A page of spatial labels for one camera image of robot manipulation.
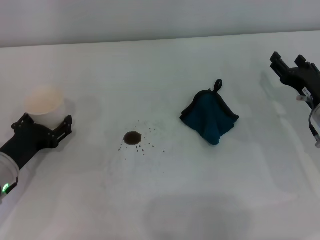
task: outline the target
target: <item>white table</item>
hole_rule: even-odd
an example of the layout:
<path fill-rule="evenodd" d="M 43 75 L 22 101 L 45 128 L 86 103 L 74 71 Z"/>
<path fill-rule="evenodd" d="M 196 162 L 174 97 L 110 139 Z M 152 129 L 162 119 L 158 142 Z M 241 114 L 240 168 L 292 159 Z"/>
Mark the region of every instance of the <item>white table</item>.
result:
<path fill-rule="evenodd" d="M 310 109 L 269 67 L 274 51 L 320 66 L 320 31 L 0 49 L 1 144 L 39 84 L 63 87 L 74 120 L 21 171 L 0 239 L 320 239 Z M 213 147 L 179 116 L 219 78 L 240 119 Z M 131 130 L 139 152 L 122 143 Z"/>

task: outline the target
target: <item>blue towel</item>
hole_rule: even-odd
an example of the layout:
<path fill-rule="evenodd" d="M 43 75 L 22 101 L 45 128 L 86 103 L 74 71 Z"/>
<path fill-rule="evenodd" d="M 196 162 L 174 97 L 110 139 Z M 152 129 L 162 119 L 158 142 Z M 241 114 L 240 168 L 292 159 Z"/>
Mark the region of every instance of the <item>blue towel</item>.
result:
<path fill-rule="evenodd" d="M 180 117 L 188 127 L 196 130 L 212 145 L 217 145 L 221 136 L 229 132 L 239 119 L 218 94 L 221 87 L 222 80 L 218 79 L 213 91 L 209 89 L 198 92 Z"/>

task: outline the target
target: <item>dark stain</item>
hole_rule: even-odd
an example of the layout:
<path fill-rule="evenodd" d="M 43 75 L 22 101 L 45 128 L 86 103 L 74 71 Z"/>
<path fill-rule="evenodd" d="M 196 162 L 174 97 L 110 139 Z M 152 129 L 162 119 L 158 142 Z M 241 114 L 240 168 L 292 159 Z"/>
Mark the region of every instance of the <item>dark stain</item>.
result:
<path fill-rule="evenodd" d="M 141 142 L 141 136 L 142 135 L 136 131 L 130 131 L 124 135 L 123 140 L 128 145 L 137 145 Z"/>

